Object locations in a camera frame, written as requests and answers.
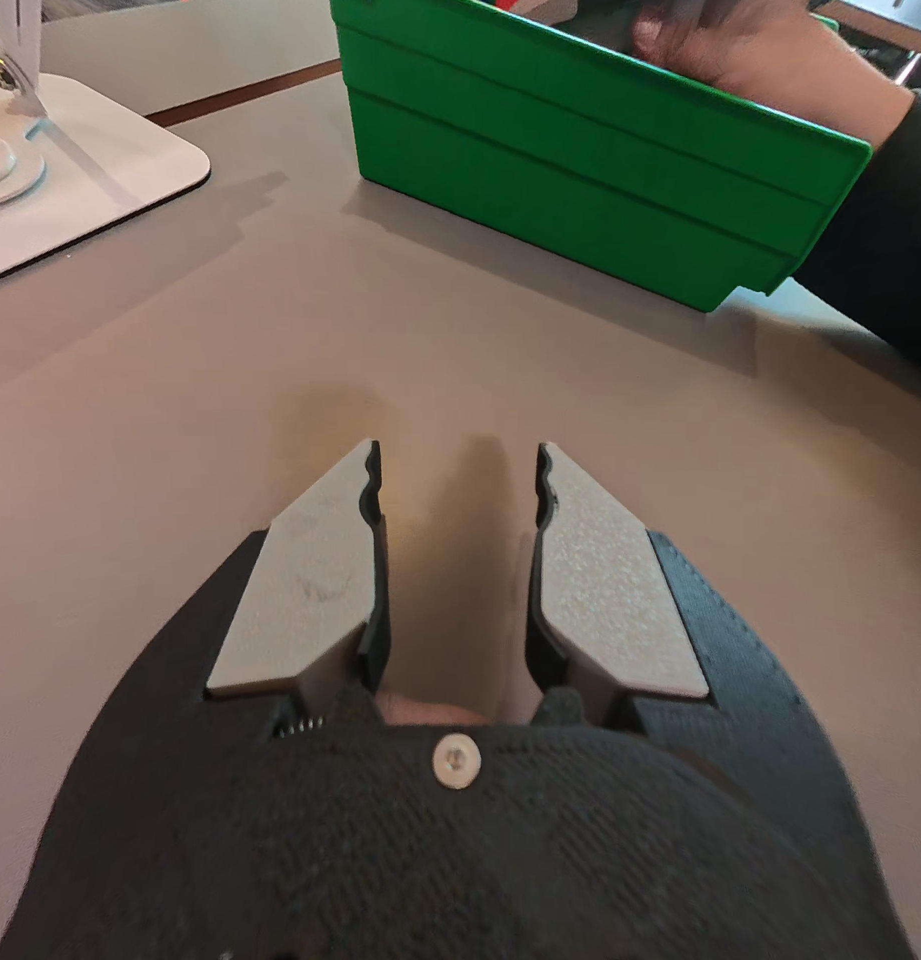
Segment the wooden document stand white base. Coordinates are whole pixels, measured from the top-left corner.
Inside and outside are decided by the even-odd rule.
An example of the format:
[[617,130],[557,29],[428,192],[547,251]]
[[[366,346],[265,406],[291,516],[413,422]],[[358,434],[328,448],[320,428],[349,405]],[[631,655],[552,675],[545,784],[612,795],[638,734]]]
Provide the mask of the wooden document stand white base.
[[41,72],[42,2],[0,1],[0,278],[202,186],[206,153]]

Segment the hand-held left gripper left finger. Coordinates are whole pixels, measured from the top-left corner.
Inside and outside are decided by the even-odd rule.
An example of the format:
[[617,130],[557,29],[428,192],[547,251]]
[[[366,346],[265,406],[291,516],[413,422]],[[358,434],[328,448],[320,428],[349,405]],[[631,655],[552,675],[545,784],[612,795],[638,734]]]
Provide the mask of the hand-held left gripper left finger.
[[367,438],[282,510],[227,629],[206,693],[286,694],[326,714],[358,682],[371,696],[390,659],[381,446]]

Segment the green plastic bin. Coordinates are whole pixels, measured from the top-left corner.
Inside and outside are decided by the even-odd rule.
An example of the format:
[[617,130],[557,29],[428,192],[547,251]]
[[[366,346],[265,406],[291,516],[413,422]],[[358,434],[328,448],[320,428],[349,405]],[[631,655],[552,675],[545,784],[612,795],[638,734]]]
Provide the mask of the green plastic bin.
[[704,313],[790,278],[873,155],[504,6],[330,8],[364,179]]

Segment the person's right forearm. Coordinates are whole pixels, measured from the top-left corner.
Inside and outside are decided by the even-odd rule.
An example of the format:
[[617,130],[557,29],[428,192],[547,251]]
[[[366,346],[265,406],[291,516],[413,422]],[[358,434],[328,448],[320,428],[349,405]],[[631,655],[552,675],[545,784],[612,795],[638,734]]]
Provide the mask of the person's right forearm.
[[793,278],[921,368],[921,91]]

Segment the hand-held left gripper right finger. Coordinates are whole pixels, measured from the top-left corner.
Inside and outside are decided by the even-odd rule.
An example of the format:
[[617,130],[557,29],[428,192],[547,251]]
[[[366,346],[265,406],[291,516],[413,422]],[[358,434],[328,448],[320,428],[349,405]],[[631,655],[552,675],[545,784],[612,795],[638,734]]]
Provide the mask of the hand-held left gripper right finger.
[[709,700],[651,533],[560,447],[539,444],[525,661],[543,693],[565,689],[608,728],[638,697]]

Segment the person's right hand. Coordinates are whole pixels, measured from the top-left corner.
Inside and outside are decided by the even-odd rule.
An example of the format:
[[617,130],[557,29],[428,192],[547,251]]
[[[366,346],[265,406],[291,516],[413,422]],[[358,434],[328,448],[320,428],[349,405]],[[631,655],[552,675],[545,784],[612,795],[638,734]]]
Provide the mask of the person's right hand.
[[915,93],[877,71],[804,2],[737,2],[676,17],[645,6],[632,28],[642,61],[878,150]]

